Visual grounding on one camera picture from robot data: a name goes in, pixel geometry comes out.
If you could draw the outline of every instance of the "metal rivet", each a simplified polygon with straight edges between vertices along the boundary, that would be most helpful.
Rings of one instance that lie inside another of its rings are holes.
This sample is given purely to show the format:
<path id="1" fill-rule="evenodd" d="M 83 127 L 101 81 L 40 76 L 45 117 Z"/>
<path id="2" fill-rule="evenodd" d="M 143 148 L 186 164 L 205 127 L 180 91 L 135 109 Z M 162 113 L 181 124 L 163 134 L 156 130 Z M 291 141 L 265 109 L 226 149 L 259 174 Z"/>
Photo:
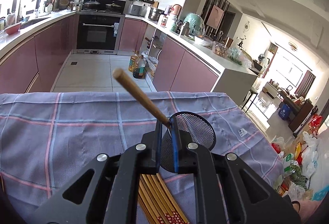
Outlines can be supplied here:
<path id="1" fill-rule="evenodd" d="M 143 150 L 145 150 L 146 149 L 146 145 L 145 144 L 137 144 L 136 145 L 136 150 L 138 150 L 138 151 L 143 151 Z"/>
<path id="2" fill-rule="evenodd" d="M 198 148 L 198 145 L 197 145 L 196 143 L 194 143 L 194 142 L 191 142 L 191 143 L 189 143 L 189 144 L 187 145 L 187 147 L 188 147 L 189 149 L 196 149 L 196 148 Z"/>
<path id="3" fill-rule="evenodd" d="M 100 162 L 103 162 L 103 161 L 105 161 L 107 159 L 107 156 L 106 156 L 106 154 L 99 154 L 98 156 L 97 156 L 97 161 L 100 161 Z"/>
<path id="4" fill-rule="evenodd" d="M 226 158 L 230 161 L 235 161 L 236 160 L 236 154 L 235 153 L 228 153 L 228 155 L 226 155 Z"/>

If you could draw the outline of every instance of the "oven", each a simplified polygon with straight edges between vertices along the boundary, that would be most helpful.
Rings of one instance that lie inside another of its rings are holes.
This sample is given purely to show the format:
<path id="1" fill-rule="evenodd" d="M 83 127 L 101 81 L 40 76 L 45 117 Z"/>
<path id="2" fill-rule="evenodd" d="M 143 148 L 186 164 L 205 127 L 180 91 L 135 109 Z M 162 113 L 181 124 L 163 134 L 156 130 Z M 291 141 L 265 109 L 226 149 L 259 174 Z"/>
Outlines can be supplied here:
<path id="1" fill-rule="evenodd" d="M 76 53 L 117 54 L 124 15 L 80 12 Z"/>

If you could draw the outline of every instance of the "tile floor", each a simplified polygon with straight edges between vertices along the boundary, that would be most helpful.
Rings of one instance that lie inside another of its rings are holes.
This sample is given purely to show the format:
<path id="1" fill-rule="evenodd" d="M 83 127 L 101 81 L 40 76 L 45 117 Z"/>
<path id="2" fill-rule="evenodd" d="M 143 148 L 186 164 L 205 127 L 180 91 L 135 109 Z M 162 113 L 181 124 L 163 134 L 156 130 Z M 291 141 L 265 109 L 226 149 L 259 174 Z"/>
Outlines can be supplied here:
<path id="1" fill-rule="evenodd" d="M 144 92 L 151 92 L 145 78 L 136 79 L 128 71 L 129 60 L 130 56 L 72 54 L 60 73 L 53 92 L 126 92 L 112 77 L 112 72 L 117 67 L 127 71 Z"/>

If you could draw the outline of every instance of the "oven door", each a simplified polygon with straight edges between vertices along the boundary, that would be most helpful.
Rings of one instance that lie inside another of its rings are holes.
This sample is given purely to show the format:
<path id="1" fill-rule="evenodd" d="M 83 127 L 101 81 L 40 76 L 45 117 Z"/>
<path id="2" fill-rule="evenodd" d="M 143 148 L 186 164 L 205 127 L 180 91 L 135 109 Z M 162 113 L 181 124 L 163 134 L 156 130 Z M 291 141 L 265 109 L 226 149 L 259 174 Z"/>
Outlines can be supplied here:
<path id="1" fill-rule="evenodd" d="M 77 49 L 117 50 L 120 17 L 80 15 Z"/>

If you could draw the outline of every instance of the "black mesh pen holder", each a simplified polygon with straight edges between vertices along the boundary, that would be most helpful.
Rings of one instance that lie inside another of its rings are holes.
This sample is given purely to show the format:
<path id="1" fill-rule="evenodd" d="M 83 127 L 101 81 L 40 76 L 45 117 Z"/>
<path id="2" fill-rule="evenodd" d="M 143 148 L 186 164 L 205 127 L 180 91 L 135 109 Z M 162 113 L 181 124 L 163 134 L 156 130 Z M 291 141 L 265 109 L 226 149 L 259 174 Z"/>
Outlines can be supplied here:
<path id="1" fill-rule="evenodd" d="M 216 144 L 216 135 L 211 124 L 191 112 L 178 112 L 170 117 L 170 122 L 175 122 L 182 141 L 198 143 L 211 151 Z M 170 131 L 167 130 L 162 138 L 160 165 L 165 170 L 175 173 L 173 161 L 173 147 Z"/>

